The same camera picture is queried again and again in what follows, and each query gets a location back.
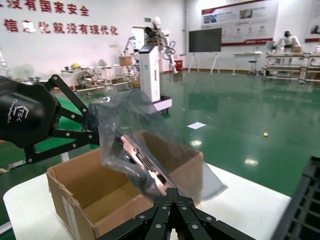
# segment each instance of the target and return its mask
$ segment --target poster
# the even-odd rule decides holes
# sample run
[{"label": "poster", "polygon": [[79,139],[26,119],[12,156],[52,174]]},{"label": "poster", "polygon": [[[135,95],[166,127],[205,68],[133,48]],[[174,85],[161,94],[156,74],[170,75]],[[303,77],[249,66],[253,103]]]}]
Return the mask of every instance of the poster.
[{"label": "poster", "polygon": [[222,46],[264,45],[274,38],[277,14],[278,0],[253,0],[204,9],[201,29],[222,28]]},{"label": "poster", "polygon": [[320,0],[312,1],[309,21],[306,27],[305,42],[319,42],[320,39]]}]

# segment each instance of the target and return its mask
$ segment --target open cardboard box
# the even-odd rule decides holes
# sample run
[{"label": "open cardboard box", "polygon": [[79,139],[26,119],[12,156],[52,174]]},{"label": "open cardboard box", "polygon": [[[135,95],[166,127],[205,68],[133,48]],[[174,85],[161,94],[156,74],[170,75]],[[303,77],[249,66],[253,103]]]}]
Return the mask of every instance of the open cardboard box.
[{"label": "open cardboard box", "polygon": [[[184,195],[198,203],[203,154],[147,132],[136,137],[146,143]],[[95,240],[153,206],[125,174],[102,166],[99,149],[53,166],[46,175],[56,213],[77,240]]]}]

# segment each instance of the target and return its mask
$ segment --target plastic bag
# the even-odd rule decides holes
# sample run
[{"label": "plastic bag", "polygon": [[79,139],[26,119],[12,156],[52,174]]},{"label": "plastic bag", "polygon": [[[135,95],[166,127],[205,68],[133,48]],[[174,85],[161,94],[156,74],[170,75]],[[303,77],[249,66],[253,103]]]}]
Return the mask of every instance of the plastic bag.
[{"label": "plastic bag", "polygon": [[153,170],[133,161],[124,150],[122,136],[128,136],[162,173],[159,180],[173,183],[179,193],[194,201],[209,199],[226,187],[181,135],[170,128],[141,90],[134,89],[101,98],[89,104],[88,129],[99,132],[102,165],[125,173],[132,184],[153,200],[165,195]]}]

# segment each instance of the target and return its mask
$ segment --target chinese characters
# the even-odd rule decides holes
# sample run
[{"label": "chinese characters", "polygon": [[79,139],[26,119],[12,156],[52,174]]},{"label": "chinese characters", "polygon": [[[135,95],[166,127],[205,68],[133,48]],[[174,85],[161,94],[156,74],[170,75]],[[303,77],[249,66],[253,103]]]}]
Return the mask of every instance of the chinese characters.
[{"label": "chinese characters", "polygon": [[[3,25],[6,30],[11,33],[19,32],[19,24],[16,20],[5,19]],[[49,23],[45,21],[39,21],[38,24],[34,24],[32,21],[24,20],[22,22],[22,32],[35,33],[36,26],[42,34],[92,34],[92,35],[118,35],[118,28],[115,26],[108,27],[107,25],[86,25],[86,24],[76,24],[67,23],[63,24],[61,22],[54,22],[50,26]]]},{"label": "chinese characters", "polygon": [[[70,15],[78,15],[80,16],[89,16],[89,10],[84,5],[77,7],[77,5],[69,3],[65,4],[59,1],[48,1],[48,0],[6,0],[7,8],[10,9],[23,9],[22,6],[25,6],[29,11],[37,11],[36,2],[38,1],[40,8],[39,10],[43,13],[57,13],[57,14],[65,14],[68,13]],[[0,8],[3,8],[4,5],[0,2]]]}]

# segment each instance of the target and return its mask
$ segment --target television screen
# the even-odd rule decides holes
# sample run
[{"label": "television screen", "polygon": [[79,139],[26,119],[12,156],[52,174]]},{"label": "television screen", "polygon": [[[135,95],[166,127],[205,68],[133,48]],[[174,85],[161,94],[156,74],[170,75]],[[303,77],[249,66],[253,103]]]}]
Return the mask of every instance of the television screen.
[{"label": "television screen", "polygon": [[189,53],[221,52],[222,28],[189,31]]}]

